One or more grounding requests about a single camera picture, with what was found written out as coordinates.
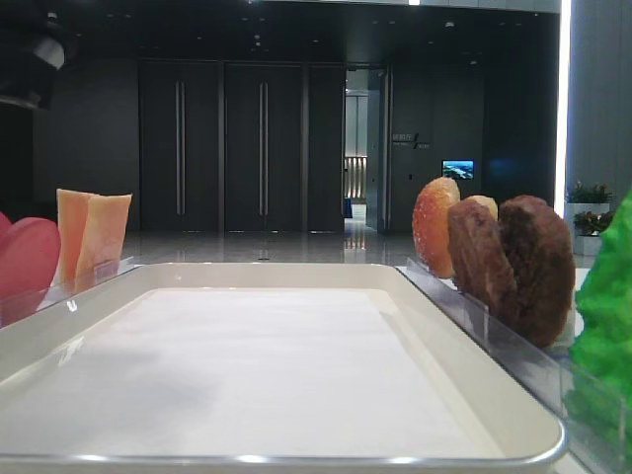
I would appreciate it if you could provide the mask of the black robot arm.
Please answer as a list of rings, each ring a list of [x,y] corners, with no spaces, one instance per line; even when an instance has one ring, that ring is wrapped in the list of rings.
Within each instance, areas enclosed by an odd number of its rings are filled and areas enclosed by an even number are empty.
[[[1,102],[50,108],[58,71],[77,52],[77,38],[41,1],[1,3]]]

